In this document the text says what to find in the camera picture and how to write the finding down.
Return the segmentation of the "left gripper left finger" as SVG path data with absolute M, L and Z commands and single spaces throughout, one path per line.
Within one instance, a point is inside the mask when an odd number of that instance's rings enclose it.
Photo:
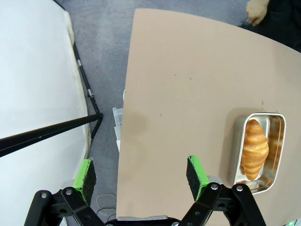
M 65 217 L 73 217 L 79 226 L 102 226 L 103 221 L 91 209 L 96 184 L 92 159 L 84 159 L 73 186 L 52 194 L 39 190 L 33 197 L 25 226 L 58 226 Z

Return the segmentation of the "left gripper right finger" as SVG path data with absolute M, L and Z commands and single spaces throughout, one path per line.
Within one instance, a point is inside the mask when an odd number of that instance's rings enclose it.
M 186 178 L 194 203 L 179 225 L 204 226 L 214 211 L 222 212 L 231 226 L 266 225 L 247 185 L 228 188 L 224 184 L 211 182 L 195 155 L 187 158 Z

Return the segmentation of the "person's right hand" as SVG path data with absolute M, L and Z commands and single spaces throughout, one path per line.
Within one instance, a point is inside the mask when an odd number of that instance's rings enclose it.
M 269 0 L 250 0 L 246 4 L 248 23 L 257 26 L 266 16 Z

